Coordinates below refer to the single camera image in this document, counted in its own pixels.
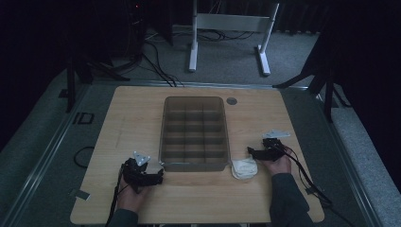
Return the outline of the person's left hand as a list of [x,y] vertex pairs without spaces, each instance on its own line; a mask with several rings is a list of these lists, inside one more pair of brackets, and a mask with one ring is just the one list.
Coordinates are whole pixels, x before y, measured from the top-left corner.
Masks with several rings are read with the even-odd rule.
[[121,178],[117,193],[116,208],[138,213],[145,203],[150,191],[150,187],[143,187],[138,193],[136,193],[135,190],[125,182],[124,178]]

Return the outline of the white metal desk frame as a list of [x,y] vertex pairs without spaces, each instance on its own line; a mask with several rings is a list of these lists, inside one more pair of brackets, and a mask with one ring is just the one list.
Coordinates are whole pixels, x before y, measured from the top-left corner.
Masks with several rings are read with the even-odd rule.
[[248,16],[231,14],[210,14],[198,12],[198,0],[193,0],[192,12],[192,44],[188,70],[195,72],[198,61],[198,30],[230,30],[263,33],[263,41],[257,47],[257,56],[261,64],[262,74],[270,75],[270,66],[267,55],[267,46],[275,23],[276,14],[280,4],[273,3],[267,16]]

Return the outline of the clear brown divided storage box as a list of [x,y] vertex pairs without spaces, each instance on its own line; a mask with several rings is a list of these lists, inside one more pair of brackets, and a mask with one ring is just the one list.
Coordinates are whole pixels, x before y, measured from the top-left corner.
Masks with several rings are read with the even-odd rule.
[[159,163],[170,172],[222,171],[230,163],[224,103],[218,96],[169,96]]

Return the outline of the aluminium frame rail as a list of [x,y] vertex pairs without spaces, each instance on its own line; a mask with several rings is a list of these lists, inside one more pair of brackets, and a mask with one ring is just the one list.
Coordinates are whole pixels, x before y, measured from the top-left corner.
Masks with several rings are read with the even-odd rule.
[[337,154],[368,227],[383,227],[381,184],[392,183],[376,149],[352,108],[329,110]]
[[306,91],[305,86],[289,86],[284,89],[274,88],[272,85],[257,85],[257,84],[224,84],[224,83],[203,83],[203,82],[182,82],[177,83],[174,87],[165,81],[160,80],[96,80],[94,85],[111,85],[111,86],[147,86],[147,87],[173,87],[173,88],[221,88],[221,89],[262,89],[262,90],[293,90]]
[[77,108],[49,88],[0,153],[0,227],[76,227],[70,221],[81,171],[65,145]]

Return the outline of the black metal stand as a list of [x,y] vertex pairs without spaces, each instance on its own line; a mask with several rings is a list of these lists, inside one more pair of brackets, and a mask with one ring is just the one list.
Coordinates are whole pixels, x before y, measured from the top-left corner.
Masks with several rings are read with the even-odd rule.
[[115,73],[112,69],[106,67],[99,61],[95,61],[93,58],[85,54],[78,54],[67,60],[66,65],[66,78],[67,88],[61,93],[62,97],[67,98],[66,111],[70,113],[76,103],[76,76],[85,83],[91,84],[93,76],[91,74],[90,67],[93,66],[96,70],[105,73],[112,79],[119,81],[129,81],[128,78],[122,77]]
[[336,57],[339,55],[339,51],[340,44],[336,39],[322,32],[312,47],[300,74],[285,82],[273,85],[273,88],[287,89],[296,82],[313,76],[307,91],[310,94],[317,95],[322,89],[325,89],[323,113],[327,121],[332,123],[333,96],[336,96],[343,106],[348,107],[348,104],[340,97],[335,88]]

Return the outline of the person's right hand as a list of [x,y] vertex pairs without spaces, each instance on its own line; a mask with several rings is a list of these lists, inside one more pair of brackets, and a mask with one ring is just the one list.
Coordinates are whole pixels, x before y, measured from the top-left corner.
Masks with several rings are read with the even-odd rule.
[[271,176],[291,172],[291,161],[286,155],[276,161],[263,161],[262,164],[267,168]]

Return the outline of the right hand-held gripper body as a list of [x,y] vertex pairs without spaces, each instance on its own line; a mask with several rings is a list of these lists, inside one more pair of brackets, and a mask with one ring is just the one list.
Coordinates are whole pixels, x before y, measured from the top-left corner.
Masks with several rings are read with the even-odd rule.
[[266,151],[266,159],[268,161],[276,161],[281,158],[285,153],[285,146],[280,141],[281,138],[290,137],[287,131],[271,130],[262,135],[263,145]]

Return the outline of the dark computer tower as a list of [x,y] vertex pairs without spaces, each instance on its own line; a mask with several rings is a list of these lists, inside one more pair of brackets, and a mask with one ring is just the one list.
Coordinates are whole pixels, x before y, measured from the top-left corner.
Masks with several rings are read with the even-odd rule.
[[143,52],[147,30],[145,0],[123,0],[128,20],[128,46],[130,55],[138,56]]

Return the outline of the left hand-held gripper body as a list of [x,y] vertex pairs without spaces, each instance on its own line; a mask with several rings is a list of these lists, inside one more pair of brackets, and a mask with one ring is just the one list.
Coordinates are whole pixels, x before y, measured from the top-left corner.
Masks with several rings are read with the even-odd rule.
[[149,175],[146,172],[149,160],[149,156],[135,151],[133,157],[123,165],[123,178],[136,193],[140,192],[140,187],[149,186]]

